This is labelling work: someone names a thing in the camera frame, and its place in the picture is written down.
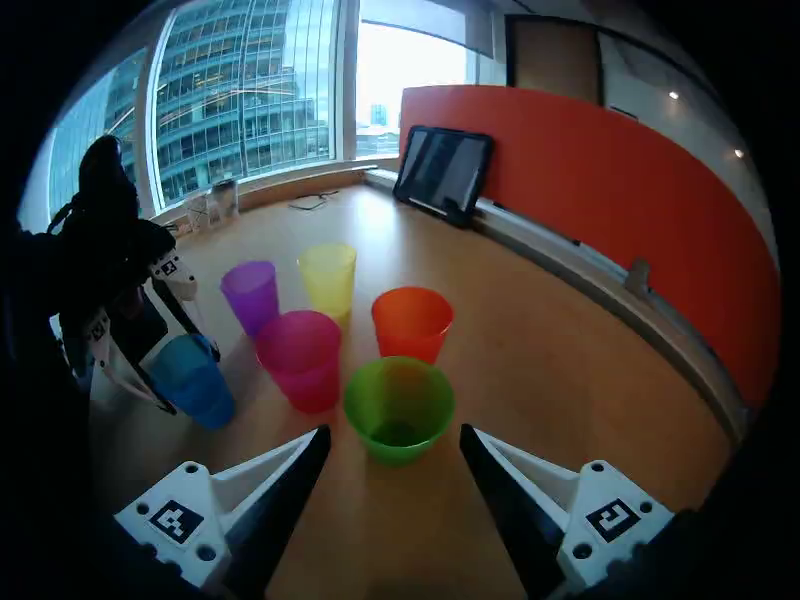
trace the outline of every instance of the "windowsill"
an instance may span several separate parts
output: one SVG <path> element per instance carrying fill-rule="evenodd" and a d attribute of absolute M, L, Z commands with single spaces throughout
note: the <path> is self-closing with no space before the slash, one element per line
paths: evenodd
<path fill-rule="evenodd" d="M 347 160 L 347 161 L 327 160 L 324 162 L 320 162 L 314 165 L 305 166 L 301 168 L 288 168 L 288 169 L 282 169 L 280 171 L 272 171 L 271 173 L 265 173 L 263 175 L 252 175 L 250 177 L 244 177 L 242 179 L 237 180 L 239 184 L 238 193 L 239 196 L 241 197 L 243 195 L 250 194 L 252 192 L 257 192 L 261 189 L 268 188 L 274 185 L 289 183 L 292 181 L 297 181 L 308 177 L 315 177 L 318 175 L 330 175 L 332 173 L 338 173 L 352 169 L 363 169 L 370 167 L 377 169 L 396 170 L 397 167 L 394 165 L 394 163 L 397 161 L 399 161 L 399 157 L 397 155 L 359 157 L 354 160 Z M 196 192 L 188 195 L 180 202 L 168 206 L 167 208 L 159 212 L 151 220 L 154 221 L 155 223 L 158 223 L 159 225 L 166 225 L 168 223 L 172 223 L 176 219 L 179 219 L 180 217 L 186 214 L 186 209 L 184 209 L 183 205 L 187 200 L 190 200 L 192 198 L 197 198 L 198 196 L 202 196 L 203 194 L 208 194 L 210 191 L 211 191 L 211 186 L 203 190 L 197 190 Z"/>

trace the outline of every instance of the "glass building facade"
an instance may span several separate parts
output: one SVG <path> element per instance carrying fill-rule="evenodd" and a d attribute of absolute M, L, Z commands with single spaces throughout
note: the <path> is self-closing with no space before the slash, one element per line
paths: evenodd
<path fill-rule="evenodd" d="M 160 66 L 164 205 L 228 178 L 334 158 L 336 0 L 216 0 L 176 17 Z"/>
<path fill-rule="evenodd" d="M 78 169 L 89 146 L 103 134 L 121 141 L 122 166 L 128 178 L 134 174 L 134 102 L 144 60 L 139 50 L 107 73 L 76 102 L 59 122 L 53 140 L 50 167 L 50 218 L 78 191 Z"/>

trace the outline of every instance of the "orange wall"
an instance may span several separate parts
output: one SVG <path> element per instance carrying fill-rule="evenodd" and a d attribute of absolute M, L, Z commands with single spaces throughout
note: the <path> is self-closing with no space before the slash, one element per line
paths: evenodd
<path fill-rule="evenodd" d="M 745 402 L 764 402 L 778 359 L 779 275 L 750 216 L 700 161 L 627 117 L 532 90 L 407 89 L 403 144 L 412 125 L 492 136 L 484 197 L 625 268 L 645 259 L 653 289 L 714 348 Z"/>

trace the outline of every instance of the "plastic cup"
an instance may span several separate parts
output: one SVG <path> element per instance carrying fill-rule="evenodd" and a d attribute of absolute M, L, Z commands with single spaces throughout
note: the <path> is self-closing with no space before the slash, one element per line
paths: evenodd
<path fill-rule="evenodd" d="M 267 323 L 256 338 L 258 361 L 297 410 L 317 413 L 339 398 L 342 332 L 325 315 L 297 310 Z"/>
<path fill-rule="evenodd" d="M 233 417 L 233 397 L 203 336 L 170 340 L 153 361 L 150 375 L 164 398 L 201 425 L 218 429 Z"/>
<path fill-rule="evenodd" d="M 413 356 L 433 364 L 453 323 L 453 308 L 433 290 L 395 288 L 372 304 L 372 320 L 381 356 Z"/>
<path fill-rule="evenodd" d="M 311 306 L 336 321 L 343 321 L 353 303 L 356 251 L 345 244 L 321 244 L 297 259 Z"/>
<path fill-rule="evenodd" d="M 279 314 L 277 276 L 271 262 L 242 263 L 225 274 L 219 287 L 250 337 Z"/>
<path fill-rule="evenodd" d="M 455 411 L 444 374 L 415 358 L 390 356 L 361 367 L 347 384 L 344 412 L 369 453 L 404 465 L 444 433 Z"/>

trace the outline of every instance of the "purple cup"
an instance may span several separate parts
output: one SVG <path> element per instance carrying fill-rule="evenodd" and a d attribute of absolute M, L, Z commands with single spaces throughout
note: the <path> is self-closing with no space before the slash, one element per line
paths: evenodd
<path fill-rule="evenodd" d="M 250 337 L 280 314 L 277 276 L 271 262 L 242 263 L 225 273 L 219 287 Z"/>

